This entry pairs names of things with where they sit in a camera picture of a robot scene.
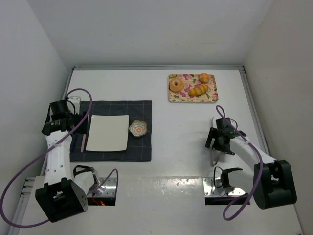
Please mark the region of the metal bread tongs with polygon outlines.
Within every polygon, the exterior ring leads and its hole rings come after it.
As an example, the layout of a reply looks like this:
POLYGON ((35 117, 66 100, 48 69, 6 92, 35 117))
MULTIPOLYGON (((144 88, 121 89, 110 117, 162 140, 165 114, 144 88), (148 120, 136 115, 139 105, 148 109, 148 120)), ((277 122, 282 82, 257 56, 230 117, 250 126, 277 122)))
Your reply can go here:
MULTIPOLYGON (((216 128, 216 118, 214 116, 211 119, 211 127, 216 128)), ((221 152, 217 150, 212 150, 212 158, 211 158, 212 167, 215 167, 218 164, 221 155, 222 155, 221 152)))

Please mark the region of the striped long bread roll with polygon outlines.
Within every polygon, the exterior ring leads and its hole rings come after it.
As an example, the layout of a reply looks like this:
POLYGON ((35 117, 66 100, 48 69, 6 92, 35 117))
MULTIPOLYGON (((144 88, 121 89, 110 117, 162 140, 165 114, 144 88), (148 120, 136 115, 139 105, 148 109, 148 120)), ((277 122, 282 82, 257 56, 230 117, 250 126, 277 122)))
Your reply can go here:
POLYGON ((201 96, 205 94, 208 91, 208 89, 209 89, 209 86, 206 84, 195 86, 188 92, 188 95, 189 96, 201 96))

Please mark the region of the small round bun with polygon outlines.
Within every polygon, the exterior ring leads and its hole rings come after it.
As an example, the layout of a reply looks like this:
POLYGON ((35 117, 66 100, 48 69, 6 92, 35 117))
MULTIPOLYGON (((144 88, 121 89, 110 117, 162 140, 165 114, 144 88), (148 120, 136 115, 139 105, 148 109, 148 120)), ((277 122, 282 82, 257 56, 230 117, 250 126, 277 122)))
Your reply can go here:
POLYGON ((209 74, 202 73, 202 74, 199 75, 199 81, 201 83, 206 84, 206 83, 208 83, 210 81, 210 77, 211 76, 209 74))

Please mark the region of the sugared donut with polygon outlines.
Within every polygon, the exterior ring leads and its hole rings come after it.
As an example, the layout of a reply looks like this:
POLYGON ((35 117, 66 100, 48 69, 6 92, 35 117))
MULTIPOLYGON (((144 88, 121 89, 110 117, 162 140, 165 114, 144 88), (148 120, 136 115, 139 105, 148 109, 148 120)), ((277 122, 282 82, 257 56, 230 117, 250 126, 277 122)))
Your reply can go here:
POLYGON ((173 78, 169 82, 169 89, 172 92, 178 93, 184 88, 184 82, 180 78, 173 78))

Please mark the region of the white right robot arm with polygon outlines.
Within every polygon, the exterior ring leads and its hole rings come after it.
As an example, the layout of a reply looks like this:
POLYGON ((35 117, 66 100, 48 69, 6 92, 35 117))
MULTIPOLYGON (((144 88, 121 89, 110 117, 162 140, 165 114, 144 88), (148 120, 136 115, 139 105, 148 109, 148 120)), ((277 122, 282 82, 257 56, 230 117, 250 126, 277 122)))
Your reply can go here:
POLYGON ((220 176, 214 178, 214 186, 250 192, 256 205, 263 210, 295 204, 297 194, 289 162, 277 160, 257 148, 243 131, 234 129, 230 118, 215 122, 209 130, 206 148, 239 156, 251 172, 246 173, 240 167, 223 169, 220 176))

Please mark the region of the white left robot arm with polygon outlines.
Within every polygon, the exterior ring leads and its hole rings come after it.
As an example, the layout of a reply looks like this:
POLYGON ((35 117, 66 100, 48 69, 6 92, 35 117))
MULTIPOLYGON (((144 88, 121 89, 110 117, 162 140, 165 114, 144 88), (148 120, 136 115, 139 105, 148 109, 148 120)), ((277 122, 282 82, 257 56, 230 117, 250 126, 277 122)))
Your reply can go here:
POLYGON ((94 168, 79 165, 70 170, 72 136, 85 134, 88 126, 80 103, 77 96, 50 103, 42 129, 50 151, 43 187, 36 190, 35 198, 52 223, 86 212, 87 195, 100 187, 94 168))

